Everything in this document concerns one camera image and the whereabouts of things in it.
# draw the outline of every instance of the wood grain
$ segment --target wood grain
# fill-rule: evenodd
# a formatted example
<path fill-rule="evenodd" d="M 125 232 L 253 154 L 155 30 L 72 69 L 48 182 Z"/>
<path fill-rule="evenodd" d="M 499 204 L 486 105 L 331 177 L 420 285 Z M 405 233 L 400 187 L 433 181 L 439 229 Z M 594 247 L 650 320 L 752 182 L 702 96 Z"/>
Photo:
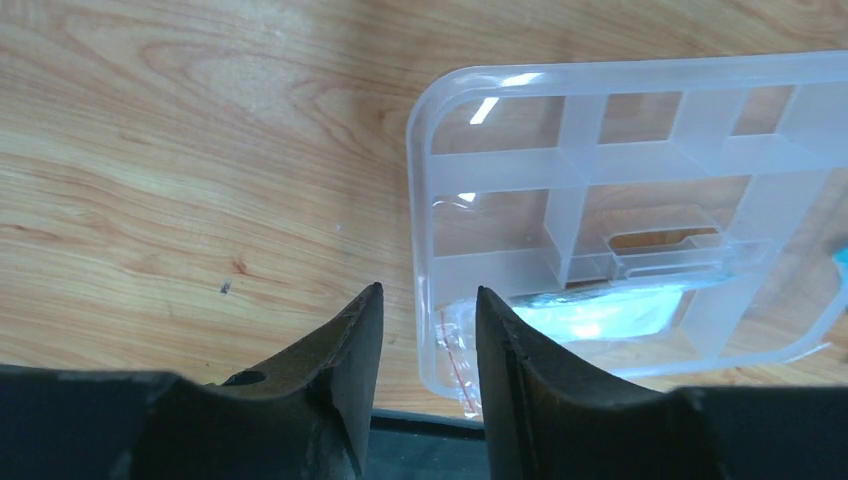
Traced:
<path fill-rule="evenodd" d="M 848 47 L 839 0 L 3 0 L 0 21 L 0 362 L 221 381 L 379 280 L 376 403 L 445 415 L 417 375 L 404 149 L 430 82 Z M 845 382 L 846 322 L 829 341 L 647 383 Z"/>

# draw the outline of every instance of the clear plastic tray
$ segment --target clear plastic tray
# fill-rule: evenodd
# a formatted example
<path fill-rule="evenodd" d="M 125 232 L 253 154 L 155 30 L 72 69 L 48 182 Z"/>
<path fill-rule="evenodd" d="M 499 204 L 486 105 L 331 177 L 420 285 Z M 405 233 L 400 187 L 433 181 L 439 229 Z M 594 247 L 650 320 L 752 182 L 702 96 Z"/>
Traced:
<path fill-rule="evenodd" d="M 608 297 L 627 310 L 609 335 L 559 338 L 624 377 L 787 360 L 844 314 L 848 52 L 466 68 L 422 95 L 407 148 L 437 394 L 476 381 L 457 374 L 474 372 L 479 285 L 517 307 L 670 287 L 650 328 Z M 564 315 L 534 320 L 556 333 Z"/>

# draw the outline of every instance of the wooden table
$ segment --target wooden table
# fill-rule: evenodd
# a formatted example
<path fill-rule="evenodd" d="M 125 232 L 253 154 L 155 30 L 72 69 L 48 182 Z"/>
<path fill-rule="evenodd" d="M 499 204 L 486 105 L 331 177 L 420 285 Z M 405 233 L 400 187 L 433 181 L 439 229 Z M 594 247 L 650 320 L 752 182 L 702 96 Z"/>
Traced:
<path fill-rule="evenodd" d="M 461 415 L 416 366 L 404 131 L 430 82 L 848 47 L 844 1 L 519 3 L 3 2 L 0 362 L 217 382 L 381 281 L 376 405 Z M 644 383 L 844 383 L 848 323 L 827 341 Z"/>

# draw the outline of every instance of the dark object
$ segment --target dark object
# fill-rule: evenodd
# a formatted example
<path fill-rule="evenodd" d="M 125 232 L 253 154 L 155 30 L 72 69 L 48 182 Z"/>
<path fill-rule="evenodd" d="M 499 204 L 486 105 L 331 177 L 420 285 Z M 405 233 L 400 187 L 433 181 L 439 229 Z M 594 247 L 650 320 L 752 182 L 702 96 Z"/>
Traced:
<path fill-rule="evenodd" d="M 846 388 L 660 394 L 583 361 L 482 287 L 477 361 L 492 478 L 848 476 Z"/>
<path fill-rule="evenodd" d="M 2 367 L 0 478 L 845 478 L 848 389 L 659 394 L 584 362 L 483 288 L 485 435 L 372 412 L 382 322 L 375 284 L 221 386 Z"/>

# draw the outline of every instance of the translucent plastic organizer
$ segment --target translucent plastic organizer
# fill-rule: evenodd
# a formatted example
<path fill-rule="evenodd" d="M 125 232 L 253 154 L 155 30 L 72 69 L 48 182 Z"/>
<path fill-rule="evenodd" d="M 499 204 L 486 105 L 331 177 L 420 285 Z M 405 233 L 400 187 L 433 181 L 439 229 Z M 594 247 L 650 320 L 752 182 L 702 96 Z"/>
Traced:
<path fill-rule="evenodd" d="M 533 321 L 625 377 L 786 361 L 845 314 L 848 52 L 466 68 L 422 95 L 407 148 L 437 394 L 473 396 L 479 285 L 517 312 L 588 295 Z"/>

